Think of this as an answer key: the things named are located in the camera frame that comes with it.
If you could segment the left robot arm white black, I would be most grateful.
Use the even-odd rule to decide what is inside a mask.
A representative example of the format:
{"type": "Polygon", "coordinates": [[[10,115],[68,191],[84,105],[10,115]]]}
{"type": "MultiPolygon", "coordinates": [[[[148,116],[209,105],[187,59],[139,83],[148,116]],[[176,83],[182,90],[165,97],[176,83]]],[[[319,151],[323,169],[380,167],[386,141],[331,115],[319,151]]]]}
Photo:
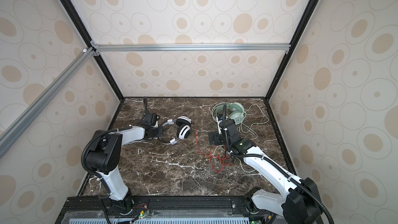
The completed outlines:
{"type": "Polygon", "coordinates": [[[129,191],[118,169],[122,146],[161,137],[163,128],[158,120],[157,114],[149,112],[147,98],[144,97],[144,112],[137,125],[98,130],[83,150],[83,168],[101,181],[111,200],[122,201],[129,191]]]}

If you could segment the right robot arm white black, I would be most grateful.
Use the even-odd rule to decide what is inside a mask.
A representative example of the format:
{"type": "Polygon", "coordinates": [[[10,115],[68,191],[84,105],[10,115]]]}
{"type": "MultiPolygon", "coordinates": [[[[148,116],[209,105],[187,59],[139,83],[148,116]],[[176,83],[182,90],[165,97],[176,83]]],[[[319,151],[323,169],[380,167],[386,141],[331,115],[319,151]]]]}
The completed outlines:
{"type": "Polygon", "coordinates": [[[329,223],[334,223],[312,179],[301,179],[290,173],[267,156],[254,141],[241,137],[237,125],[246,118],[241,104],[219,103],[211,115],[218,130],[209,134],[209,140],[224,147],[224,158],[234,158],[252,167],[277,190],[274,194],[261,188],[253,189],[246,197],[251,212],[270,211],[282,216],[288,224],[315,224],[322,215],[329,223]]]}

